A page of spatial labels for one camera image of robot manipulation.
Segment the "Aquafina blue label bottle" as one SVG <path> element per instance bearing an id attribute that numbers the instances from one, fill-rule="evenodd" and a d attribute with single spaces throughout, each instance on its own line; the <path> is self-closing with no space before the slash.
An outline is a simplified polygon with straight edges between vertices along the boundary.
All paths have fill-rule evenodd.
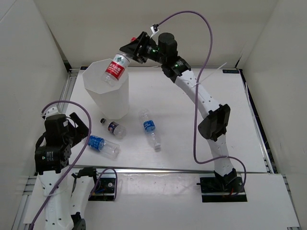
<path id="1" fill-rule="evenodd" d="M 150 146 L 155 151 L 159 151 L 161 148 L 161 139 L 149 110 L 142 109 L 139 112 L 139 120 L 142 124 L 143 130 Z"/>

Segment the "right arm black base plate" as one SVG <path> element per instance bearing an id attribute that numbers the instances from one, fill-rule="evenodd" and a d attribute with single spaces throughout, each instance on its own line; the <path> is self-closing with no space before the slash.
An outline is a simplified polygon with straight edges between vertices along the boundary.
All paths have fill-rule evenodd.
<path id="1" fill-rule="evenodd" d="M 215 177 L 201 177 L 196 183 L 201 189 L 203 203 L 233 203 L 247 202 L 243 181 L 238 176 L 229 185 L 224 187 Z"/>

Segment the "red label plastic bottle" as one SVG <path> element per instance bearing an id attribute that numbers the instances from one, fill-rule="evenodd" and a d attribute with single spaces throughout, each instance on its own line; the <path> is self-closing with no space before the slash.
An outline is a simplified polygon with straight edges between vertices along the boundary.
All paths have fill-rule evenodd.
<path id="1" fill-rule="evenodd" d="M 115 86 L 130 64 L 130 58 L 124 53 L 117 53 L 102 75 L 102 80 L 111 87 Z"/>

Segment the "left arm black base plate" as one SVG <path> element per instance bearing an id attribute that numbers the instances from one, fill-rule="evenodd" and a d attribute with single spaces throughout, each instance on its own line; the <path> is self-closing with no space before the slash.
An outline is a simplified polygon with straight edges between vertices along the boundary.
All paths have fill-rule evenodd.
<path id="1" fill-rule="evenodd" d="M 105 175 L 99 180 L 95 191 L 88 198 L 89 201 L 115 201 L 116 177 L 115 175 Z"/>

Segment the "aluminium frame rail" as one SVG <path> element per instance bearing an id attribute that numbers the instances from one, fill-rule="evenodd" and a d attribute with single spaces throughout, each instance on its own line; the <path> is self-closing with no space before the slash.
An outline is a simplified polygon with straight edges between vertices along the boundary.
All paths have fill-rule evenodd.
<path id="1" fill-rule="evenodd" d="M 77 76 L 79 74 L 79 69 L 73 68 L 70 63 L 67 60 L 63 61 L 65 69 L 68 73 L 68 76 L 65 80 L 61 95 L 60 95 L 60 100 L 69 100 L 72 95 L 72 91 L 74 88 L 74 85 L 77 80 Z"/>

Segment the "blue label white cap bottle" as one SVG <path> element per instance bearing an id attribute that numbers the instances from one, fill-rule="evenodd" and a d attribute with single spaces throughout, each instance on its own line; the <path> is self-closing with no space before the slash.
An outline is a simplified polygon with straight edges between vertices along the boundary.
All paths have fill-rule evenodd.
<path id="1" fill-rule="evenodd" d="M 88 146 L 112 160 L 116 159 L 120 153 L 120 146 L 118 144 L 94 135 L 90 136 Z"/>

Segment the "Pepsi black cap bottle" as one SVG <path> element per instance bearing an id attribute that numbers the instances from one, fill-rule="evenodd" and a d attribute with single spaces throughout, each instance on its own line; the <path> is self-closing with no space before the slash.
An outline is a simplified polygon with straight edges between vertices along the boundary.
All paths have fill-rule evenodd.
<path id="1" fill-rule="evenodd" d="M 117 122 L 102 118 L 100 123 L 116 138 L 123 139 L 126 136 L 125 127 L 118 124 Z"/>

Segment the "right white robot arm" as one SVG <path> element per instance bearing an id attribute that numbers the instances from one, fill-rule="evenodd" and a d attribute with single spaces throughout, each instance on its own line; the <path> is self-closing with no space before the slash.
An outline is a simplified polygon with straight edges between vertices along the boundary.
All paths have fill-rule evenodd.
<path id="1" fill-rule="evenodd" d="M 171 33 L 160 34 L 155 42 L 146 32 L 142 32 L 129 44 L 122 46 L 120 51 L 140 64 L 148 59 L 161 64 L 163 73 L 198 107 L 197 113 L 203 118 L 198 125 L 198 131 L 208 141 L 214 158 L 215 185 L 220 191 L 229 190 L 237 177 L 226 145 L 229 105 L 220 104 L 203 86 L 197 84 L 190 65 L 178 55 L 177 42 Z"/>

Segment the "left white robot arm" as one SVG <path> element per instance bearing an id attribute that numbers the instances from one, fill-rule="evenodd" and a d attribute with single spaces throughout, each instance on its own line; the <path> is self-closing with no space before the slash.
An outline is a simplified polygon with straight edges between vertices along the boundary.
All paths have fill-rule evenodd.
<path id="1" fill-rule="evenodd" d="M 88 136 L 89 128 L 77 116 L 46 112 L 45 132 L 35 144 L 35 171 L 45 201 L 38 213 L 45 213 L 47 230 L 84 230 L 85 208 L 90 192 L 100 188 L 94 167 L 71 172 L 71 149 Z"/>

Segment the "white octagonal plastic bin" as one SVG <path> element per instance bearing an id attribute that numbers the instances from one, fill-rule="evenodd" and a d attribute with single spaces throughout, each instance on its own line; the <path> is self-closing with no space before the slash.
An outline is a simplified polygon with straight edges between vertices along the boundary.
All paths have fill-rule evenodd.
<path id="1" fill-rule="evenodd" d="M 84 87 L 106 118 L 119 120 L 129 111 L 129 74 L 124 71 L 115 86 L 102 80 L 111 59 L 93 62 L 83 73 Z"/>

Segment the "white zip tie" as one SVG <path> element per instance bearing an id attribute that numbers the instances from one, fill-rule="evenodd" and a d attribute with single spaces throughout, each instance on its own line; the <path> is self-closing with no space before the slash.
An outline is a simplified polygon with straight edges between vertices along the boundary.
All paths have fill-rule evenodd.
<path id="1" fill-rule="evenodd" d="M 227 62 L 225 62 L 224 64 L 222 64 L 220 67 L 218 67 L 217 69 L 213 70 L 209 75 L 207 75 L 204 79 L 200 80 L 199 82 L 197 82 L 196 84 L 194 84 L 192 86 L 192 88 L 196 87 L 197 85 L 201 84 L 203 81 L 205 81 L 207 78 L 209 78 L 211 75 L 213 75 L 214 73 L 216 73 L 218 70 L 220 70 L 222 67 L 224 67 L 227 64 Z"/>

